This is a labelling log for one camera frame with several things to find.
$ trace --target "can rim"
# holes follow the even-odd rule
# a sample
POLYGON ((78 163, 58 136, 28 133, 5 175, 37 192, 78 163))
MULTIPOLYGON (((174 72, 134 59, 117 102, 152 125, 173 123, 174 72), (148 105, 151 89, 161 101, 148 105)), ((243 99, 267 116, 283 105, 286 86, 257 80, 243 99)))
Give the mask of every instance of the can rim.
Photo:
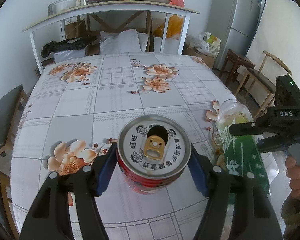
POLYGON ((132 171, 134 174, 136 174, 138 176, 142 176, 143 178, 146 178, 146 179, 167 179, 167 178, 170 178, 170 177, 178 174, 179 172, 183 171, 183 169, 188 164, 190 155, 191 155, 191 141, 190 141, 186 131, 182 128, 182 126, 179 125, 178 123, 176 123, 174 120, 172 120, 168 117, 159 115, 159 114, 146 114, 146 115, 138 116, 138 117, 132 119, 130 122, 125 124, 125 126, 121 129, 119 138, 118 138, 118 154, 119 154, 119 157, 121 158, 122 162, 124 163, 124 165, 130 171, 132 171), (164 175, 149 176, 146 173, 138 171, 128 162, 126 156, 123 154, 123 139, 124 139, 124 136, 127 133, 127 131, 132 126, 139 123, 140 121, 151 121, 151 120, 166 122, 166 123, 174 126, 175 128, 177 128, 180 131, 180 133, 183 136, 183 139, 185 141, 185 157, 183 158, 182 162, 179 164, 179 166, 176 169, 174 169, 173 171, 170 171, 164 175))

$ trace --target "silver refrigerator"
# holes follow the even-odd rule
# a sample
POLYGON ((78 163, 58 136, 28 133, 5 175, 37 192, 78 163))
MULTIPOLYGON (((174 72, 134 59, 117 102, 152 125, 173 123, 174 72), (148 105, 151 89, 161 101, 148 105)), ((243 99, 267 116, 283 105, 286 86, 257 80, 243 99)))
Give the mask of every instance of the silver refrigerator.
POLYGON ((221 69, 229 49, 246 55, 254 37, 261 0, 212 0, 206 31, 221 39, 214 67, 221 69))

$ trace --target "dark wooden stool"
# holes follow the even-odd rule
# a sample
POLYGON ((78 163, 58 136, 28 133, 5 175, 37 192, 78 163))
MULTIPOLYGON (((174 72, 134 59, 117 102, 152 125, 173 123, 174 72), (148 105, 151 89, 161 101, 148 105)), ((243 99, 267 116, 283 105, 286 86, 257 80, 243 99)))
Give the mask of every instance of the dark wooden stool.
MULTIPOLYGON (((246 68, 252 68, 252 69, 254 69, 254 67, 256 66, 247 57, 240 55, 238 53, 235 53, 233 50, 229 49, 226 59, 225 59, 225 62, 223 63, 221 72, 219 74, 219 77, 221 77, 223 72, 225 71, 228 60, 230 60, 233 63, 233 66, 232 66, 230 74, 226 80, 226 83, 225 83, 226 86, 229 84, 230 80, 234 79, 233 78, 234 72, 239 68, 240 65, 245 66, 246 68)), ((244 88, 244 86, 246 85, 247 82, 248 82, 248 79, 246 79, 244 81, 242 88, 244 88)))

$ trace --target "silver bolt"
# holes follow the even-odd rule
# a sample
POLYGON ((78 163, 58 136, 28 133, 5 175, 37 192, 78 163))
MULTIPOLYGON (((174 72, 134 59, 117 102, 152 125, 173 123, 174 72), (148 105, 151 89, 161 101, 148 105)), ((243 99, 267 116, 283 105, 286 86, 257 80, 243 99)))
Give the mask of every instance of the silver bolt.
POLYGON ((249 179, 253 179, 254 178, 254 174, 252 172, 247 172, 247 177, 249 179))
POLYGON ((91 171, 92 168, 91 168, 90 165, 86 165, 86 166, 84 166, 84 167, 82 168, 82 170, 83 170, 84 172, 88 172, 88 171, 91 171))
POLYGON ((54 179, 58 176, 58 173, 56 173, 55 171, 49 174, 49 178, 50 179, 54 179))
POLYGON ((219 166, 213 166, 212 169, 214 172, 218 172, 218 173, 222 171, 221 167, 219 167, 219 166))

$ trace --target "floral tablecloth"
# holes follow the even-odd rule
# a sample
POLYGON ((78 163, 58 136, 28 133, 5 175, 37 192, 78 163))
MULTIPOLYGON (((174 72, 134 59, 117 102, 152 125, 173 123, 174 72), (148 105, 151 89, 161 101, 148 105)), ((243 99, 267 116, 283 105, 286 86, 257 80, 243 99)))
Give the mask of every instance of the floral tablecloth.
MULTIPOLYGON (((174 119, 198 153, 215 161, 205 114, 214 111, 211 101, 230 98, 199 58, 184 55, 107 54, 47 66, 25 107, 13 149, 11 195, 18 228, 51 170, 68 174, 106 154, 108 139, 118 138, 137 116, 174 119)), ((117 165, 96 202, 110 239, 187 240, 194 237, 207 199, 196 190, 188 167, 163 190, 140 195, 117 165)), ((75 200, 70 205, 74 237, 82 239, 75 200)))

